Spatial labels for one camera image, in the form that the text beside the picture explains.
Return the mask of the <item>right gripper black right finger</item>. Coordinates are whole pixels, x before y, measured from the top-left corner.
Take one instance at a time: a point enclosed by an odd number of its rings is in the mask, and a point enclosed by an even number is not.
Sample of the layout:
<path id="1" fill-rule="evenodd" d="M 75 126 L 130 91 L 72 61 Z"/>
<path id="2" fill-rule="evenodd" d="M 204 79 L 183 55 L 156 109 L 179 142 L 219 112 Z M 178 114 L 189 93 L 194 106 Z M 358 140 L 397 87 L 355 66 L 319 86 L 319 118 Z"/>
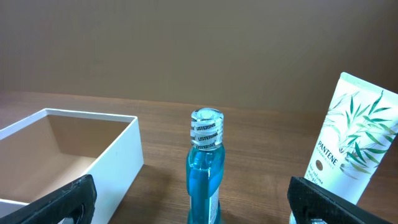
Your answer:
<path id="1" fill-rule="evenodd" d="M 296 224 L 391 224 L 303 178 L 292 177 L 287 192 Z"/>

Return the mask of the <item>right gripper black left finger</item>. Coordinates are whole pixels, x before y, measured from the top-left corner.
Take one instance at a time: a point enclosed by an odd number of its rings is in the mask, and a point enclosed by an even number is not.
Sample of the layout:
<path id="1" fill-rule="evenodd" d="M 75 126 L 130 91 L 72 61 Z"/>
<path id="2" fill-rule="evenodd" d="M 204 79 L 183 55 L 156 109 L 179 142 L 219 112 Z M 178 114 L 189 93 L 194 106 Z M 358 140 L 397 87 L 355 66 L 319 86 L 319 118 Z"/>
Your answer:
<path id="1" fill-rule="evenodd" d="M 1 218 L 1 224 L 90 224 L 97 191 L 93 176 L 83 175 Z"/>

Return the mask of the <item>white Pantene tube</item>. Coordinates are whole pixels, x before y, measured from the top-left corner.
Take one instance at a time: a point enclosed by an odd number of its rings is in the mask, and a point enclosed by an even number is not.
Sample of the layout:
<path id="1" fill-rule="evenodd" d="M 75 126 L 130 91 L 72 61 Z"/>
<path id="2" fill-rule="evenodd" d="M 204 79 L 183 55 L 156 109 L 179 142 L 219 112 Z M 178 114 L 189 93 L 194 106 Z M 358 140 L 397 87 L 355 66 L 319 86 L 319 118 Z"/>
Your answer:
<path id="1" fill-rule="evenodd" d="M 397 136 L 397 94 L 343 72 L 304 177 L 356 204 Z"/>

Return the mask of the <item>blue Listerine mouthwash bottle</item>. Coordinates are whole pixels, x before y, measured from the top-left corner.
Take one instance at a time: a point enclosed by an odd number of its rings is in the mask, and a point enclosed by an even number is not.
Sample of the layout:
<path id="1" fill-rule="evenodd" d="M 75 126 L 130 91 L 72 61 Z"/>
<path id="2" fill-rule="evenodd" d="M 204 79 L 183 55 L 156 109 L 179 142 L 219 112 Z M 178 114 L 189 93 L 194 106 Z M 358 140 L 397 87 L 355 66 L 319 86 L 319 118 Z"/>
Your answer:
<path id="1" fill-rule="evenodd" d="M 188 223 L 215 224 L 221 220 L 219 200 L 224 174 L 225 148 L 221 111 L 202 108 L 191 114 L 190 142 L 186 158 Z"/>

